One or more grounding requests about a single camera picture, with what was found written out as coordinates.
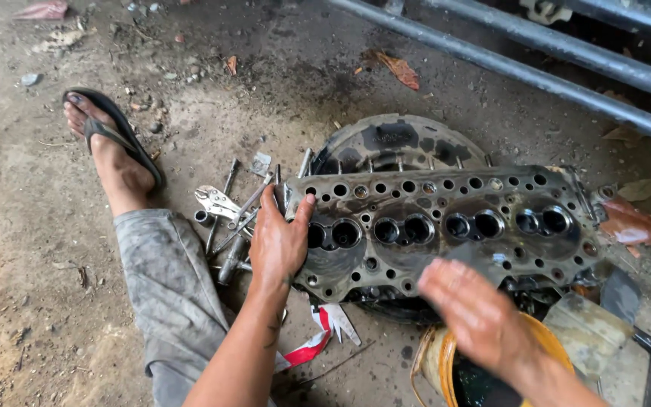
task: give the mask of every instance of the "hand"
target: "hand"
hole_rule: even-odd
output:
[[[458,351],[520,387],[546,354],[513,303],[481,274],[457,261],[436,259],[424,269],[420,293],[457,339]]]
[[[308,250],[308,223],[315,208],[315,196],[308,194],[300,201],[295,219],[283,219],[268,185],[260,197],[261,209],[250,243],[252,284],[255,289],[290,288],[295,273],[305,261]]]

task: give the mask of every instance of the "foot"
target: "foot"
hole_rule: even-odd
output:
[[[88,117],[97,119],[112,129],[114,120],[78,93],[68,93],[64,115],[69,129],[79,138],[85,138],[83,128]],[[145,195],[155,186],[155,178],[138,162],[127,155],[119,143],[100,134],[90,139],[97,174],[110,200],[114,216],[136,209],[147,208]]]

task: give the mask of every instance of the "person's left hand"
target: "person's left hand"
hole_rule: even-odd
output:
[[[250,242],[251,287],[272,291],[289,286],[305,261],[308,250],[308,223],[315,208],[315,196],[300,201],[293,222],[283,219],[268,185],[260,197],[261,209]]]

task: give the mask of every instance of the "leg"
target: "leg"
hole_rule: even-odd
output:
[[[82,137],[87,116],[115,128],[86,98],[71,93],[65,114]],[[97,173],[109,199],[135,323],[145,336],[145,373],[158,407],[179,407],[229,328],[202,245],[187,220],[149,209],[154,179],[122,146],[91,138]]]

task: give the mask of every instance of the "tattoo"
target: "tattoo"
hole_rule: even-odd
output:
[[[267,325],[267,328],[273,333],[273,340],[267,345],[263,346],[263,349],[269,349],[275,346],[278,343],[278,337],[280,336],[281,320],[278,316],[278,313],[275,314],[275,323],[270,323]]]

